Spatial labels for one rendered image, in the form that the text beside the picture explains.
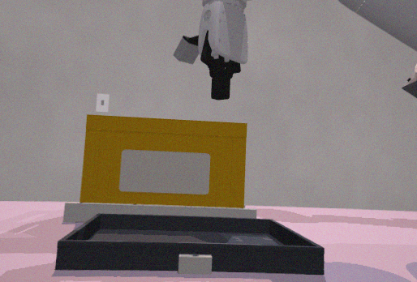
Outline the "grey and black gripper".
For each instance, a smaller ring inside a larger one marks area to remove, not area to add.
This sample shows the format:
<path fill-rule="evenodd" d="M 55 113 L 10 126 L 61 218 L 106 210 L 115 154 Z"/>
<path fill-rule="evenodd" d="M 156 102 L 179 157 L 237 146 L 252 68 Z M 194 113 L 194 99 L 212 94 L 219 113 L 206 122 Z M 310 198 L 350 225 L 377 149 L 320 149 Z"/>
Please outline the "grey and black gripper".
<path fill-rule="evenodd" d="M 243 12 L 243 5 L 231 0 L 209 2 L 202 10 L 198 51 L 212 78 L 212 99 L 230 98 L 230 79 L 233 73 L 241 72 L 240 64 L 247 63 L 247 21 Z"/>

